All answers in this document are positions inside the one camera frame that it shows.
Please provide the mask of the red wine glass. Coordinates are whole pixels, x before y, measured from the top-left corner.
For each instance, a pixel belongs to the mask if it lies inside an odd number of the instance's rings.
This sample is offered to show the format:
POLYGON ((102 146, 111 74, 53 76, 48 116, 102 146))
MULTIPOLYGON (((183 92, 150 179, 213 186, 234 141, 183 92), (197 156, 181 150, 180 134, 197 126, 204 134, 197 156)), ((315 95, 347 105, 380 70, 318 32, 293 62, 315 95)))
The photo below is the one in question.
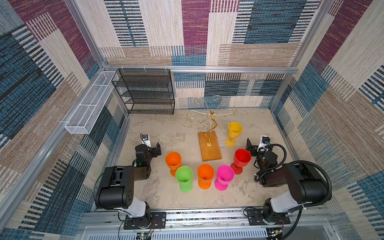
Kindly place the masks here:
POLYGON ((231 168, 234 170, 235 175, 240 175, 245 167, 252 159, 251 153, 245 149, 238 149, 234 155, 234 162, 231 168))

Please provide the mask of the orange wine glass front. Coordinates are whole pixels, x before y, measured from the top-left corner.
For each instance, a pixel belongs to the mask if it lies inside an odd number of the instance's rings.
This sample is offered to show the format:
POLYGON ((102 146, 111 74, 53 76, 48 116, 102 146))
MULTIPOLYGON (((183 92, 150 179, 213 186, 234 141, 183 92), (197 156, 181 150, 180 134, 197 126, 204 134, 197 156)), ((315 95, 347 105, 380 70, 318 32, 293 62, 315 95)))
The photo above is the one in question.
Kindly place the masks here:
POLYGON ((176 171, 182 165, 182 157, 177 152, 170 152, 166 155, 165 158, 166 164, 170 169, 170 173, 173 177, 176 176, 176 171))

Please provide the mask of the orange wine glass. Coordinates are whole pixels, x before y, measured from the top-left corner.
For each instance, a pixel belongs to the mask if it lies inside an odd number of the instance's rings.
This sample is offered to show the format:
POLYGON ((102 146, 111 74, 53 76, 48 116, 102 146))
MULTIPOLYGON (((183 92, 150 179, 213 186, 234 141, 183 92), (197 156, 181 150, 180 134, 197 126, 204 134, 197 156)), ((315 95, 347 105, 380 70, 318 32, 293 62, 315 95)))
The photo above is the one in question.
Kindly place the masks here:
POLYGON ((198 185, 201 189, 207 190, 211 187, 212 179, 215 176, 214 168, 209 164, 202 164, 198 168, 198 185))
POLYGON ((177 152, 170 152, 166 155, 165 158, 166 164, 170 169, 170 173, 173 177, 176 176, 176 171, 182 165, 182 157, 177 152))

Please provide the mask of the yellow wine glass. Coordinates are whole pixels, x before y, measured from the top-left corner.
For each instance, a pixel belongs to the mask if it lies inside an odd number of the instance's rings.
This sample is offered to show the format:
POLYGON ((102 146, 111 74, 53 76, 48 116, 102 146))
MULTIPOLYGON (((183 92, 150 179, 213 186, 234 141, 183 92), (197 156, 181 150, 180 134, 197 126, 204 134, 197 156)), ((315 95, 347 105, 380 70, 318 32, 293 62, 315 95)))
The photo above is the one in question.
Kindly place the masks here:
POLYGON ((237 123, 237 122, 232 122, 230 123, 231 125, 231 130, 228 131, 228 135, 229 137, 226 139, 225 141, 225 144, 227 147, 235 147, 236 146, 236 138, 238 138, 242 131, 243 131, 243 127, 241 124, 237 123))

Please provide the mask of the green wine glass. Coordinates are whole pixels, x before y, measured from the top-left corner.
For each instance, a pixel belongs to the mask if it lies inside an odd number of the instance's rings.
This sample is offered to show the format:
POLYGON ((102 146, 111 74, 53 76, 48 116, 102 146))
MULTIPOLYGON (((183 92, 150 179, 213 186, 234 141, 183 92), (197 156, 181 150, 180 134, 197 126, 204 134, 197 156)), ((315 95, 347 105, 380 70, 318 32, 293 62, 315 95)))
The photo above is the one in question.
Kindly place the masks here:
POLYGON ((180 190, 188 193, 193 189, 193 171, 187 166, 182 166, 176 171, 176 179, 179 182, 180 190))

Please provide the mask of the pink wine glass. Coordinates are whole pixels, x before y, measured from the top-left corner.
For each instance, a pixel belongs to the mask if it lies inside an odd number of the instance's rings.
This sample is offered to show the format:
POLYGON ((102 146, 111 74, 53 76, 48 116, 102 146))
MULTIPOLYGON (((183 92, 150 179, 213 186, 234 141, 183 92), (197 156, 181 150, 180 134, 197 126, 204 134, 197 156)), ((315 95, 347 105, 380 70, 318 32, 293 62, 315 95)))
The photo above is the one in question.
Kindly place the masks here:
POLYGON ((222 165, 217 169, 217 178, 215 188, 219 191, 225 191, 229 184, 235 178, 234 170, 228 165, 222 165))

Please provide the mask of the orange wine glass back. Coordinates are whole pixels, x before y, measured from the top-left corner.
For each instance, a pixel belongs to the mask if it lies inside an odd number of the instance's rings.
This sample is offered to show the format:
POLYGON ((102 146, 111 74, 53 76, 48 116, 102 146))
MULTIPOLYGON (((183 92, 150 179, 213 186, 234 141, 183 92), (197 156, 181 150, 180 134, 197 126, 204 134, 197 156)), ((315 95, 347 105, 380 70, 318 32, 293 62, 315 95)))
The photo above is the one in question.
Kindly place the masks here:
POLYGON ((215 176, 214 168, 209 164, 202 164, 198 168, 198 185, 201 189, 207 190, 211 187, 212 179, 215 176))

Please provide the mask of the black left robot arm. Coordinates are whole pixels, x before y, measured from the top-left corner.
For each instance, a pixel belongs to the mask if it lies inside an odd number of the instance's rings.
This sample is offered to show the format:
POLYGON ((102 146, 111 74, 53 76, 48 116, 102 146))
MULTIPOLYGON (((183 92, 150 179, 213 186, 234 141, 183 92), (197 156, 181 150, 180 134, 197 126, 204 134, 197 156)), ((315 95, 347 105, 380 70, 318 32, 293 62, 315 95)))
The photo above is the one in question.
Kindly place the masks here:
POLYGON ((95 193, 98 209, 118 210, 127 214, 125 227, 147 229, 154 225, 147 202, 134 196, 134 183, 147 180, 151 175, 151 161, 161 155, 161 145, 151 148, 145 144, 135 147, 136 159, 130 166, 108 167, 100 175, 101 181, 95 193))

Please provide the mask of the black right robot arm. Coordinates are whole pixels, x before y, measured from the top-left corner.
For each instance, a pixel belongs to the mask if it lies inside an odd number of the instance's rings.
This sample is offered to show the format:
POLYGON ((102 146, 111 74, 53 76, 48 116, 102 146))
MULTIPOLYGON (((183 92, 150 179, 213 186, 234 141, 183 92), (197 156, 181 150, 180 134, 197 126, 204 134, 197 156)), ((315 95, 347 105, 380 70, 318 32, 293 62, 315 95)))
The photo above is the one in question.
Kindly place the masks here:
POLYGON ((309 161, 286 163, 287 150, 272 144, 268 136, 262 136, 258 146, 247 140, 246 149, 256 158, 256 183, 264 188, 288 186, 283 194, 267 199, 260 211, 248 212, 249 219, 260 219, 265 225, 279 224, 289 213, 322 205, 332 198, 332 182, 325 170, 309 161))

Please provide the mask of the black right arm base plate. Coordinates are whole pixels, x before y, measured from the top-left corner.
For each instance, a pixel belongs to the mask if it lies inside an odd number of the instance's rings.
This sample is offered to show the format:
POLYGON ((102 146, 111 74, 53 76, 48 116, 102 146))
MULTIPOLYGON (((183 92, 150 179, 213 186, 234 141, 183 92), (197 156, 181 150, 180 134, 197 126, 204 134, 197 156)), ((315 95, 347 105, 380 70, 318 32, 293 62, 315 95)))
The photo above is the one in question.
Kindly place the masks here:
POLYGON ((260 208, 246 208, 244 211, 250 226, 289 225, 291 220, 286 213, 264 211, 260 208))

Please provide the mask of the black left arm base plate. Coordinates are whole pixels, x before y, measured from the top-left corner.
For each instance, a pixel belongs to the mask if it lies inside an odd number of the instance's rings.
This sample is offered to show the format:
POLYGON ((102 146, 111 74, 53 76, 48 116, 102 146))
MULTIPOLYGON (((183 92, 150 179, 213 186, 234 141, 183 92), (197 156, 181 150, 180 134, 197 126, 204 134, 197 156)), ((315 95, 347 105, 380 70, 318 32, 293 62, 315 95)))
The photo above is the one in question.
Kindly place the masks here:
POLYGON ((124 230, 139 230, 150 229, 155 226, 155 229, 164 229, 166 227, 167 213, 166 212, 153 212, 145 214, 140 218, 126 217, 124 221, 124 230))

